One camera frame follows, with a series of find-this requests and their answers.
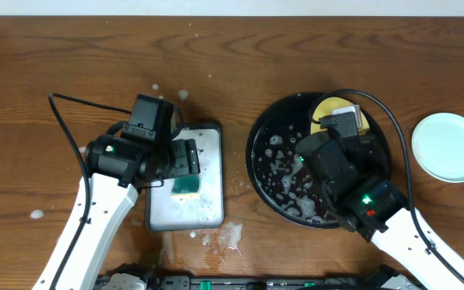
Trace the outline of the yellow plate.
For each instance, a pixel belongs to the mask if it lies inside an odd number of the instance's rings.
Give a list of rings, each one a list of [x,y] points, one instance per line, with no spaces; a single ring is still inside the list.
[[[328,97],[317,105],[317,108],[313,111],[313,117],[315,119],[325,117],[327,115],[331,115],[335,109],[352,105],[353,103],[351,101],[347,101],[346,99],[340,97]],[[370,125],[364,113],[361,113],[361,119],[362,126],[358,129],[358,132],[359,134],[364,135],[370,129]]]

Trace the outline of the green yellow sponge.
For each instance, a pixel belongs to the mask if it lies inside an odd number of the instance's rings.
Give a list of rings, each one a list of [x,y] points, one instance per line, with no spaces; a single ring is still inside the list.
[[[198,175],[180,176],[174,180],[171,194],[173,196],[196,195],[201,188],[201,179]]]

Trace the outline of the pale green plate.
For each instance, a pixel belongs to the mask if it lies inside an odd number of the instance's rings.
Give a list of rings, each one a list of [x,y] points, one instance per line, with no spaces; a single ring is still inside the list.
[[[436,113],[412,132],[412,153],[430,176],[448,183],[464,182],[464,117]]]

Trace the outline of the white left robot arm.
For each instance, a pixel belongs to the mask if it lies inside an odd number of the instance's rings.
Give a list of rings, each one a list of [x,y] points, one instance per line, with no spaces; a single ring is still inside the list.
[[[194,139],[137,143],[104,134],[90,142],[72,212],[36,289],[91,289],[139,194],[200,172]]]

